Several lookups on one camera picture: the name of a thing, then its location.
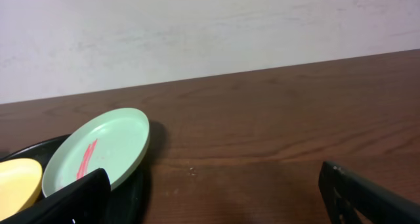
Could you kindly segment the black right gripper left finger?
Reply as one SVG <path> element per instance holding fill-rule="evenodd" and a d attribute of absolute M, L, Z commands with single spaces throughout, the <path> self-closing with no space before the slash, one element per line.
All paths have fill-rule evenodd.
<path fill-rule="evenodd" d="M 108 175 L 98 168 L 1 224 L 103 223 L 109 197 Z"/>

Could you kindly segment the yellow plate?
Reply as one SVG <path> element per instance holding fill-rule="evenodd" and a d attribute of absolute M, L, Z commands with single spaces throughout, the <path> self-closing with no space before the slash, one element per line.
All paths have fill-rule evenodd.
<path fill-rule="evenodd" d="M 1 221 L 32 206 L 41 192 L 43 169 L 30 158 L 1 162 Z"/>

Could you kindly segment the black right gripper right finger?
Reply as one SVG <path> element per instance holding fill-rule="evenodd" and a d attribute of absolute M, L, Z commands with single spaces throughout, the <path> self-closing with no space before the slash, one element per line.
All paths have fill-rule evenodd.
<path fill-rule="evenodd" d="M 331 161 L 322 163 L 318 187 L 329 220 L 334 224 L 419 224 L 419 205 Z"/>

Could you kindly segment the pale green plate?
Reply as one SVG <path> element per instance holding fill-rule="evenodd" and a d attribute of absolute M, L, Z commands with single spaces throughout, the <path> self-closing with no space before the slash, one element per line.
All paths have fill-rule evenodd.
<path fill-rule="evenodd" d="M 143 160 L 150 141 L 150 123 L 136 108 L 103 113 L 82 125 L 59 145 L 43 174 L 45 197 L 98 168 L 106 171 L 112 190 Z"/>

